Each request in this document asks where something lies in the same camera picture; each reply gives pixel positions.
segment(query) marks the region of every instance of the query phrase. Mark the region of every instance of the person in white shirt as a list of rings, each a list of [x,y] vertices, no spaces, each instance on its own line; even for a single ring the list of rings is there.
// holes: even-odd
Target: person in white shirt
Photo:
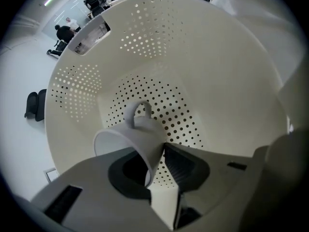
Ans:
[[[77,24],[77,21],[74,19],[70,19],[67,17],[67,26],[69,26],[71,29],[73,29],[76,33],[81,30],[81,27]]]

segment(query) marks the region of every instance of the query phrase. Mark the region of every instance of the mug handle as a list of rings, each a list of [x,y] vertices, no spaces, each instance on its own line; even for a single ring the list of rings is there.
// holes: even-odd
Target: mug handle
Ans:
[[[124,112],[124,118],[126,126],[128,126],[131,129],[134,129],[134,113],[139,105],[143,104],[145,107],[145,117],[151,118],[151,105],[147,101],[136,101],[130,103]]]

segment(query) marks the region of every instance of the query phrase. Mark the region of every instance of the white laundry basket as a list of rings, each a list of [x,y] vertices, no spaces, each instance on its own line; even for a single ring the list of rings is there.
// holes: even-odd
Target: white laundry basket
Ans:
[[[75,53],[102,17],[111,31]],[[286,132],[280,87],[262,45],[224,11],[202,0],[127,0],[93,19],[58,60],[46,95],[48,143],[63,173],[95,156],[96,132],[143,99],[168,142],[251,156]]]

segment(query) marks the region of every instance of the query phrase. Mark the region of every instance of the cup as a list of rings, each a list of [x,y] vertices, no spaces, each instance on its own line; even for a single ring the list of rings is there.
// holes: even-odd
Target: cup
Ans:
[[[134,118],[140,104],[145,107],[145,116]],[[128,147],[134,148],[148,168],[145,186],[153,181],[166,141],[164,128],[151,118],[151,111],[151,105],[147,101],[132,102],[124,111],[124,123],[99,130],[94,138],[96,156]]]

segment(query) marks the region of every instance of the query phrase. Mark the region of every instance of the person in black shirt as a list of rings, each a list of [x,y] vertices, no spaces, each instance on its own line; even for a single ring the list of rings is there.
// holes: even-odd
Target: person in black shirt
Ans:
[[[60,40],[65,41],[66,43],[69,43],[70,40],[74,37],[75,32],[74,30],[72,30],[70,27],[68,26],[60,26],[60,25],[56,25],[55,29],[57,30],[57,37]]]

